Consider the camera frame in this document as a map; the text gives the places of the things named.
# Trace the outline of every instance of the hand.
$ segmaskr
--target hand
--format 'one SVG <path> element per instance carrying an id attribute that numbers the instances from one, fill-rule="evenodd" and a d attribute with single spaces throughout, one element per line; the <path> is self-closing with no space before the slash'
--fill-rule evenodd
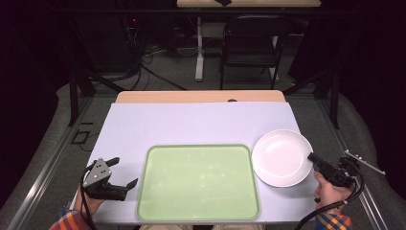
<path id="1" fill-rule="evenodd" d="M 343 201 L 347 199 L 351 194 L 351 190 L 348 188 L 333 186 L 319 172 L 314 172 L 314 177 L 316 178 L 317 181 L 319 181 L 319 186 L 316 188 L 316 191 L 314 192 L 314 197 L 320 199 L 320 202 L 316 204 L 316 209 L 319 209 L 321 207 L 327 206 L 329 204 L 338 201 Z M 326 213 L 341 215 L 341 210 L 343 208 L 344 205 L 340 206 L 338 209 L 337 208 L 330 209 L 326 211 Z"/>
<path id="2" fill-rule="evenodd" d="M 84 193 L 84 198 L 86 199 L 87 202 L 87 207 L 89 208 L 89 213 L 90 216 L 93 216 L 96 211 L 98 211 L 99 207 L 102 205 L 102 203 L 104 202 L 104 199 L 94 199 L 94 198 L 90 198 L 87 193 Z M 77 198 L 75 200 L 75 205 L 74 205 L 74 210 L 80 212 L 80 206 L 81 207 L 81 213 L 87 217 L 86 215 L 86 209 L 84 208 L 84 205 L 82 205 L 81 203 L 82 199 L 81 199 L 81 194 L 80 194 L 80 187 L 78 188 L 78 192 L 77 192 Z"/>

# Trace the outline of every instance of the white plate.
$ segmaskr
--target white plate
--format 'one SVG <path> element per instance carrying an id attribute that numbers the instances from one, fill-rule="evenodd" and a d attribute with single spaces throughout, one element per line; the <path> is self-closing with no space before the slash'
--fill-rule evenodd
<path id="1" fill-rule="evenodd" d="M 289 187 L 304 180 L 312 163 L 307 159 L 313 152 L 302 134 L 292 130 L 274 130 L 256 143 L 252 158 L 256 175 L 275 187 Z"/>

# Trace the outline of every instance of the person's arm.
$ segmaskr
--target person's arm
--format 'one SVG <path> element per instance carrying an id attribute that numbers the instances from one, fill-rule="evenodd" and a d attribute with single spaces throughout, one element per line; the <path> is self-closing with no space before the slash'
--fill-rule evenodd
<path id="1" fill-rule="evenodd" d="M 319 172 L 314 173 L 314 177 L 319 181 L 319 186 L 314 192 L 314 197 L 319 200 L 316 209 L 322 208 L 337 201 L 347 199 L 351 191 L 348 188 L 335 187 L 323 177 Z M 315 230 L 321 229 L 352 229 L 352 221 L 349 217 L 341 214 L 344 205 L 330 209 L 316 217 Z"/>
<path id="2" fill-rule="evenodd" d="M 99 209 L 99 207 L 102 205 L 104 200 L 90 198 L 89 196 L 87 196 L 87 194 L 84 194 L 84 197 L 89 207 L 90 215 L 93 216 Z M 62 209 L 56 218 L 56 222 L 51 226 L 50 230 L 58 230 L 58 229 L 90 230 L 91 228 L 87 224 L 87 221 L 84 217 L 87 217 L 86 210 L 82 204 L 80 189 L 78 189 L 74 210 Z"/>

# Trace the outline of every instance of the plaid sleeve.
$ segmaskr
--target plaid sleeve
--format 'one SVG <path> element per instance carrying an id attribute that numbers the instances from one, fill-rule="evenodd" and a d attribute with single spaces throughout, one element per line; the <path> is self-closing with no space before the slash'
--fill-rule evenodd
<path id="1" fill-rule="evenodd" d="M 349 217 L 343 215 L 321 214 L 316 217 L 314 230 L 322 229 L 351 230 L 352 221 Z"/>
<path id="2" fill-rule="evenodd" d="M 50 230 L 89 230 L 86 220 L 75 210 L 62 209 Z"/>

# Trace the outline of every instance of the white table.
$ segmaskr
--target white table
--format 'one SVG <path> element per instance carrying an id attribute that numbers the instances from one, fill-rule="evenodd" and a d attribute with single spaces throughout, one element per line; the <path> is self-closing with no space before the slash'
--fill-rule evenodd
<path id="1" fill-rule="evenodd" d="M 177 0 L 178 8 L 221 8 L 220 3 L 215 0 Z M 233 0 L 227 8 L 314 8 L 320 7 L 320 0 Z M 222 26 L 207 25 L 209 29 L 214 29 L 210 32 L 210 37 L 222 37 Z M 203 80 L 203 64 L 204 51 L 202 39 L 205 36 L 203 28 L 205 25 L 201 22 L 201 17 L 197 18 L 197 63 L 195 80 Z M 270 69 L 270 74 L 273 75 L 275 69 Z"/>
<path id="2" fill-rule="evenodd" d="M 226 103 L 230 99 L 238 102 Z M 273 129 L 299 131 L 290 105 L 280 91 L 124 92 L 110 108 L 89 164 L 100 157 L 104 160 L 120 157 L 120 163 L 111 167 L 113 174 L 109 182 L 124 186 L 134 178 L 142 178 L 147 151 L 154 145 L 233 143 L 252 150 L 258 139 Z M 128 192 L 123 202 L 106 200 L 94 215 L 94 221 L 164 223 L 137 219 L 141 183 Z M 299 221 L 314 210 L 313 192 L 317 182 L 312 174 L 289 188 L 272 187 L 258 178 L 256 183 L 260 213 L 254 220 L 169 223 Z"/>

